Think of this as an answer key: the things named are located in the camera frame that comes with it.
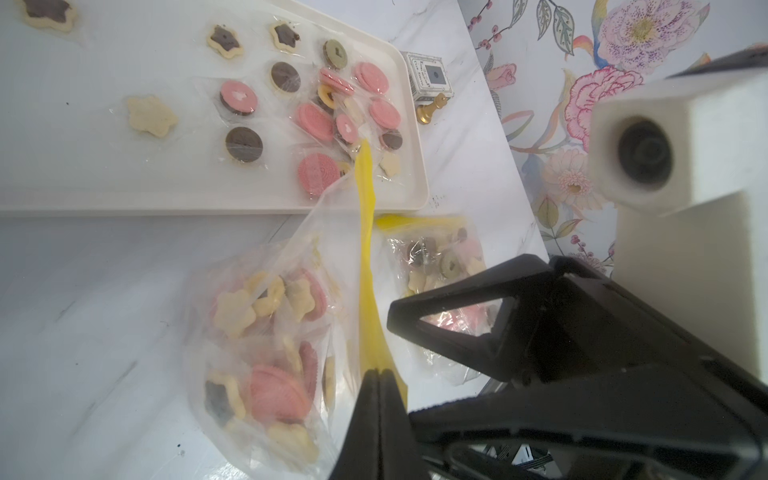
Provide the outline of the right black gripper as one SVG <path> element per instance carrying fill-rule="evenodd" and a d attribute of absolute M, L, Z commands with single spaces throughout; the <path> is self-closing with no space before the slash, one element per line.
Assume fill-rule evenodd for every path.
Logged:
<path fill-rule="evenodd" d="M 501 382 L 526 357 L 541 379 L 411 413 L 421 442 L 543 444 L 590 479 L 767 475 L 766 386 L 578 261 L 518 256 L 393 302 L 387 328 Z"/>

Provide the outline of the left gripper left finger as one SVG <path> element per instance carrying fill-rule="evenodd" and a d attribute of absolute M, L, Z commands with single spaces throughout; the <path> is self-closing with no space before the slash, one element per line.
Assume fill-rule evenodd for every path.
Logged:
<path fill-rule="evenodd" d="M 381 375 L 363 377 L 347 434 L 330 480 L 376 480 L 381 463 Z"/>

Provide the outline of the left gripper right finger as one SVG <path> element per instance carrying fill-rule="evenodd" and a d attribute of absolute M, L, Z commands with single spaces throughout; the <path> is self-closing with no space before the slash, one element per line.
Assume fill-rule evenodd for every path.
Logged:
<path fill-rule="evenodd" d="M 394 373 L 379 374 L 379 478 L 430 478 L 414 438 Z"/>

